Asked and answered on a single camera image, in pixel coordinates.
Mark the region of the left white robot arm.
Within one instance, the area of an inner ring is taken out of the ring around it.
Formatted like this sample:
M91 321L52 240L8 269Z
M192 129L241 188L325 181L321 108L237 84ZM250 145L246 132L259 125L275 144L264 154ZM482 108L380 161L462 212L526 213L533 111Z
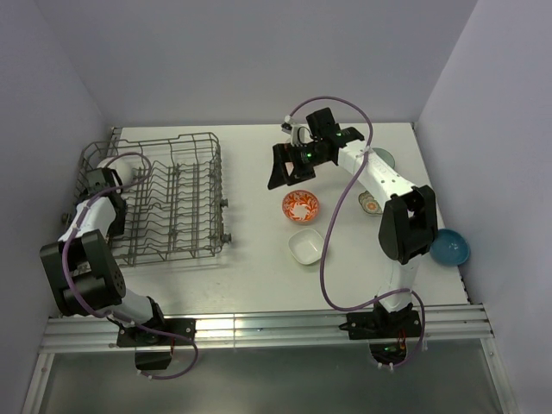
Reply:
M127 288L108 245L124 232L127 203L121 187L131 182L130 172L119 174L113 166L89 171L70 227L41 248L40 258L63 316L97 313L110 317L130 344L158 345L168 323L152 298Z

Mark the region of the plain white round bowl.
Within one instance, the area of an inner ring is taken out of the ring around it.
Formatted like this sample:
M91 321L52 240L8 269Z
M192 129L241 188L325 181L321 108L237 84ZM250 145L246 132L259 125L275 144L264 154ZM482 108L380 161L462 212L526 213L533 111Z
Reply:
M117 171L127 171L131 168L131 166L123 157L107 157L97 164L97 168L109 168Z

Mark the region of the aluminium mounting rail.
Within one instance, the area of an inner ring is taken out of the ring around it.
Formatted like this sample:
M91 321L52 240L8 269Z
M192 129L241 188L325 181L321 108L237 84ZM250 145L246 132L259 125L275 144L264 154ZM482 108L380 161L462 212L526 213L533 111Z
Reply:
M351 343L338 329L346 322L334 310L193 315L198 348L274 348ZM69 354L137 350L118 344L117 327L106 320L64 317L47 322L39 352ZM493 338L482 305L436 305L426 308L424 340L453 341Z

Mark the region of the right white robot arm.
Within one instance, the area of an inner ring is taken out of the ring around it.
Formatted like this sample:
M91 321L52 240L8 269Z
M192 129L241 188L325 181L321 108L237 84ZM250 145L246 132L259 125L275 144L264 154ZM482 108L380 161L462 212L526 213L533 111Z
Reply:
M354 127L342 128L329 108L306 117L305 126L286 116L281 128L290 136L273 145L270 190L292 186L316 176L315 169L333 163L351 174L382 209L378 242L392 270L375 302L383 309L373 315L373 326L392 336L411 308L412 287L419 259L430 251L437 236L436 195L428 185L418 186L389 167Z

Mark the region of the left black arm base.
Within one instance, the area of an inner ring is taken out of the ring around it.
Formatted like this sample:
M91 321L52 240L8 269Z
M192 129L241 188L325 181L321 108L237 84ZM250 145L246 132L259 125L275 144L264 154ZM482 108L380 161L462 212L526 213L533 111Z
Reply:
M169 334L163 336L149 333L136 327L121 327L116 339L118 348L135 350L135 367L142 371L165 371L173 360L177 346L191 346L196 334L196 320L193 318L169 318L162 330Z

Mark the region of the blue glazed bowl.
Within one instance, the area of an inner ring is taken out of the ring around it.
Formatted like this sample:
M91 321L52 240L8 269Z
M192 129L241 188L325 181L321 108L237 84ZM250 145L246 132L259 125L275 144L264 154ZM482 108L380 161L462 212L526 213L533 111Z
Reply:
M430 247L430 256L438 264L458 267L469 259L471 250L467 241L452 229L439 229Z

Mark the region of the white square bowl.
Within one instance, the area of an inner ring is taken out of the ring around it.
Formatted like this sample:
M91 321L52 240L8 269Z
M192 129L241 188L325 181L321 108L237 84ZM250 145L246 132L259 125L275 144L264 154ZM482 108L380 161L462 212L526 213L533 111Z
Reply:
M314 229L301 229L290 237L288 248L297 263L309 266L322 258L323 238Z

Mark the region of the small flower shaped dish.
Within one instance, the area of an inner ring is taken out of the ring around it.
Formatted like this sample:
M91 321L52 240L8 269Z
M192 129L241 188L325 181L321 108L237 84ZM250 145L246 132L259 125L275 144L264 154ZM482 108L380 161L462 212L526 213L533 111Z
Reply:
M377 202L375 197L369 192L364 191L362 194L358 197L359 204L361 205L361 208L371 216L380 216L383 211L380 207L380 204Z

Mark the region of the pale teal bowl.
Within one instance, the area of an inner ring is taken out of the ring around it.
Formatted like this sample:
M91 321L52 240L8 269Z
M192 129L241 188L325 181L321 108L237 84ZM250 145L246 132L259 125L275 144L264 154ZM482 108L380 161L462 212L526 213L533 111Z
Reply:
M391 153L381 147L374 147L373 151L392 169L396 166L396 161Z

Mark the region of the orange floral pattern bowl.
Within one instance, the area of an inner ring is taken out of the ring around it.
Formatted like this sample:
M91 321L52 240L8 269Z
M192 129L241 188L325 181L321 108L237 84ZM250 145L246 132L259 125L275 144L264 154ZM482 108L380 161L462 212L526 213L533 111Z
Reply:
M313 222L320 212L318 198L306 190L295 190L287 193L281 204L283 214L294 223Z

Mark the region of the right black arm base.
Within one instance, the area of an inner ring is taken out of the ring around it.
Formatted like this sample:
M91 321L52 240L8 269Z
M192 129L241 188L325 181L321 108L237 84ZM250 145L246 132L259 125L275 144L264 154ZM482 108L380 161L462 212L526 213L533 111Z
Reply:
M373 310L348 313L339 330L347 332L350 340L402 339L419 337L423 324L412 303L393 312L377 303Z

